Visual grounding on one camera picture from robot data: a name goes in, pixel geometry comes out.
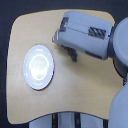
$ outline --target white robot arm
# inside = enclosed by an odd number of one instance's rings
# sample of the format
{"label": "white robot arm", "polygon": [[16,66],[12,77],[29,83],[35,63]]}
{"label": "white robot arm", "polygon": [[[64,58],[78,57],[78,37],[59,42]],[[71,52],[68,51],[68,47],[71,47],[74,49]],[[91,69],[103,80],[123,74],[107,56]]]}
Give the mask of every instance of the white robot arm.
{"label": "white robot arm", "polygon": [[108,128],[128,128],[128,18],[117,27],[81,12],[64,14],[53,42],[68,50],[73,61],[77,61],[75,50],[106,60],[113,59],[118,74],[126,80],[124,87],[115,95],[109,113]]}

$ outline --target floor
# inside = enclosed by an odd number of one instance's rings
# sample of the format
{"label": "floor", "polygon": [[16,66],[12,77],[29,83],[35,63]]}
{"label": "floor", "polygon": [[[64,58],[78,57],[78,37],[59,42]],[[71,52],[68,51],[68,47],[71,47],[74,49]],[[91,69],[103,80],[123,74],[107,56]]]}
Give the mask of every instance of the floor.
{"label": "floor", "polygon": [[93,9],[109,12],[119,23],[128,16],[127,0],[0,0],[0,128],[28,128],[11,125],[6,112],[7,53],[11,27],[23,14],[53,9]]}

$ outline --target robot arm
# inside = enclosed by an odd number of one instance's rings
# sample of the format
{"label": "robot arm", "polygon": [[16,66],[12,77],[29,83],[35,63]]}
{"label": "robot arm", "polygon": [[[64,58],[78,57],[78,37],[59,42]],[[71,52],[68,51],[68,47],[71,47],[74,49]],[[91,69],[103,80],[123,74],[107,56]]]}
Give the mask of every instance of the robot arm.
{"label": "robot arm", "polygon": [[121,21],[114,30],[109,21],[69,11],[64,14],[60,29],[53,38],[54,43],[69,48],[68,50],[75,49],[102,60],[106,60],[108,56],[113,58],[116,71],[126,79],[126,84],[111,103],[108,128],[128,128],[127,26],[128,18]]}

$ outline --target white plate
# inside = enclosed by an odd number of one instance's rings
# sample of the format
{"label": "white plate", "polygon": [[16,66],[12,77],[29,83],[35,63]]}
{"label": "white plate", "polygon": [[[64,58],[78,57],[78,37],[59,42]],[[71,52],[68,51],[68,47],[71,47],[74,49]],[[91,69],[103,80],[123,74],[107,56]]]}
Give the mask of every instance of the white plate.
{"label": "white plate", "polygon": [[42,45],[32,47],[25,57],[23,71],[30,87],[36,90],[45,88],[51,81],[54,71],[50,51]]}

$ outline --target wooden table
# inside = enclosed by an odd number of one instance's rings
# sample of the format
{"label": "wooden table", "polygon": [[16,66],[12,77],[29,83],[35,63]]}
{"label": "wooden table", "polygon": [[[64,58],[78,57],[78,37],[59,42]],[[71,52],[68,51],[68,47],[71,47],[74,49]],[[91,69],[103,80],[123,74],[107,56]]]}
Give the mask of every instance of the wooden table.
{"label": "wooden table", "polygon": [[[12,124],[62,111],[108,118],[110,103],[122,87],[122,79],[116,73],[111,59],[101,61],[78,52],[78,62],[74,63],[67,51],[52,43],[65,11],[24,15],[13,24],[7,62],[7,116]],[[112,16],[106,12],[79,11],[114,24]],[[41,91],[30,88],[23,75],[26,53],[37,44],[46,46],[55,62],[53,79]]]}

